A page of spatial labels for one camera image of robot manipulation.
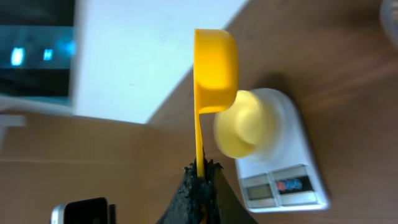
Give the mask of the yellow measuring scoop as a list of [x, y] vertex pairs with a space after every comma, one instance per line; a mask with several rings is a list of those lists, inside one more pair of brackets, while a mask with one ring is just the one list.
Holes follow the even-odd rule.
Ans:
[[193, 93], [197, 176], [204, 178], [200, 115], [228, 109], [238, 91], [238, 52], [233, 36], [220, 29], [196, 29], [193, 44]]

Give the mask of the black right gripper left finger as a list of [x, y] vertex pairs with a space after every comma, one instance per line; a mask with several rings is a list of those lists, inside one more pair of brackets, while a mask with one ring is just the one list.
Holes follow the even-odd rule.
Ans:
[[200, 181], [197, 176], [197, 160], [183, 168], [183, 179], [175, 191], [169, 206], [156, 224], [199, 224], [205, 214], [199, 199]]

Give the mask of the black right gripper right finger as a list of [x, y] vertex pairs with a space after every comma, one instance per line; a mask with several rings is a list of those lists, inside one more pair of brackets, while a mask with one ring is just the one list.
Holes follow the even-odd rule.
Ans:
[[220, 163], [205, 160], [205, 177], [210, 196], [206, 199], [207, 223], [257, 224], [241, 205], [234, 190], [223, 175]]

